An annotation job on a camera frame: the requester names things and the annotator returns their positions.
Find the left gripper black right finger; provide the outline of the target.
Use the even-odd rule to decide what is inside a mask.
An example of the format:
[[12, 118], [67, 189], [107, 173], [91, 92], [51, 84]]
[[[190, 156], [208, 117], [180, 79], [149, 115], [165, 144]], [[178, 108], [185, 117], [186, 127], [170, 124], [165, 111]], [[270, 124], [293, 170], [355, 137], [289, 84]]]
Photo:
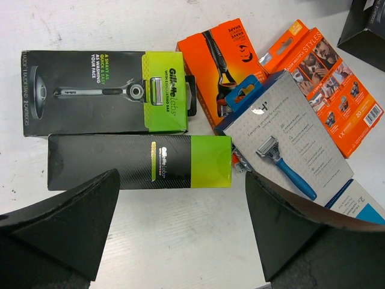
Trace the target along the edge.
[[263, 275], [273, 288], [383, 288], [384, 226], [355, 219], [247, 172]]

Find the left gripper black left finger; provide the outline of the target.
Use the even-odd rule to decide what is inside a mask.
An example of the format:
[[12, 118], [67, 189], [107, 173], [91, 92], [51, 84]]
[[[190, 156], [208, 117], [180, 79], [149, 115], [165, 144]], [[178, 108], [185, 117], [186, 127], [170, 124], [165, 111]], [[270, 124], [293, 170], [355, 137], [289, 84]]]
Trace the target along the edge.
[[116, 169], [1, 214], [1, 288], [89, 288], [120, 190]]

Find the orange Gillette styler box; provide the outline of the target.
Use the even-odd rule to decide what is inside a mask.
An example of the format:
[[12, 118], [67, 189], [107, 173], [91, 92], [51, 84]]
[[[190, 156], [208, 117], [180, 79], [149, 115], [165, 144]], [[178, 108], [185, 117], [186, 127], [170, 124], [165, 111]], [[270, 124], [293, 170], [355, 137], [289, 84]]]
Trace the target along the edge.
[[260, 58], [268, 74], [291, 73], [345, 158], [384, 110], [317, 28], [297, 19]]

